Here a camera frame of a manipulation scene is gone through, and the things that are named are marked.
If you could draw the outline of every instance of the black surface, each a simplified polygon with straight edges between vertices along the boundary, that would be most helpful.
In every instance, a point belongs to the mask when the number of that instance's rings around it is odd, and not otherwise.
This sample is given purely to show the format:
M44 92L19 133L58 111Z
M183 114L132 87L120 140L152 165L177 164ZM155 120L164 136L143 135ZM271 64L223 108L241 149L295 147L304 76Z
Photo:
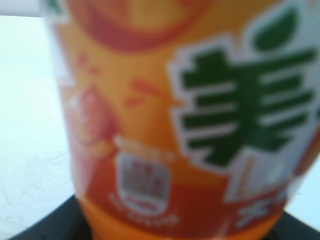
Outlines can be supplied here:
M10 240L92 240L92 238L90 228L73 196L42 221ZM320 232L284 212L264 240L320 240Z

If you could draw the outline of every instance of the green chinese character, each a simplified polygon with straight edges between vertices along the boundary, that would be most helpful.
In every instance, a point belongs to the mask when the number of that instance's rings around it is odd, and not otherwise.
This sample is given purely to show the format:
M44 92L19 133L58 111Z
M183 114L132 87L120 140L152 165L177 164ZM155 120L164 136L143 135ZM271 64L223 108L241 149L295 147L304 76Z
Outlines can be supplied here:
M277 24L260 33L256 38L255 46L261 52L273 51L279 48L292 37L296 24L296 15L289 12ZM286 35L272 36L283 29ZM269 114L276 114L291 108L301 106L312 101L313 91L303 90L303 74L283 77L271 83L262 83L261 76L288 68L295 68L312 62L316 51L312 48L293 54L268 59L261 62L230 65L224 51L218 49L195 58L196 69L184 72L182 75L183 87L186 91L199 88L213 87L218 84L233 81L234 91L202 94L194 99L194 105L201 110L221 104L235 103L236 110L224 113L184 114L183 127L188 130L199 130L208 127L218 127L222 124L236 123L237 128L230 134L214 137L189 138L187 145L192 150L212 149L205 161L220 167L226 167L243 146L252 146L258 149L276 152L286 145L292 137L283 136L286 130L304 124L308 112L302 112L271 125L262 125L260 118ZM282 94L287 91L299 91L289 99L265 104L262 98L272 94Z
M63 13L59 0L44 0L44 5L50 14L61 15Z

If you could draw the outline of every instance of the orange label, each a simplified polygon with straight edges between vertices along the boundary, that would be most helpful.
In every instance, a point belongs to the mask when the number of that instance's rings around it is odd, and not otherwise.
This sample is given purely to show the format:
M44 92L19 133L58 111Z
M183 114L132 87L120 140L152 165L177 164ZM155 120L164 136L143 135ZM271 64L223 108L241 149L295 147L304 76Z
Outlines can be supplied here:
M67 65L59 87L80 200L188 239L240 233L282 211L320 147L320 4L45 9Z

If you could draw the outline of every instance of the orange bottle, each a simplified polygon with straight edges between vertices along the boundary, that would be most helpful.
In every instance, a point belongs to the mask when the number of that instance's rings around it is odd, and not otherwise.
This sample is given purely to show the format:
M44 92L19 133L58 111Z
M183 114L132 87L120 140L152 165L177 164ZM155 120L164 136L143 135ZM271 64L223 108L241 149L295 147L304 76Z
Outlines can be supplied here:
M261 239L319 151L320 3L44 9L95 240Z

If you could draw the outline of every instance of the white wall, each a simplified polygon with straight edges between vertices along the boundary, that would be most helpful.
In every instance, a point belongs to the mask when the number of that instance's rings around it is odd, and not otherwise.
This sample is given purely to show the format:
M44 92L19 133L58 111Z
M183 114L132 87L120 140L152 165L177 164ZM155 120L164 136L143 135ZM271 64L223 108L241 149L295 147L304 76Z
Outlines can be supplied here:
M38 17L42 0L0 0L0 15Z

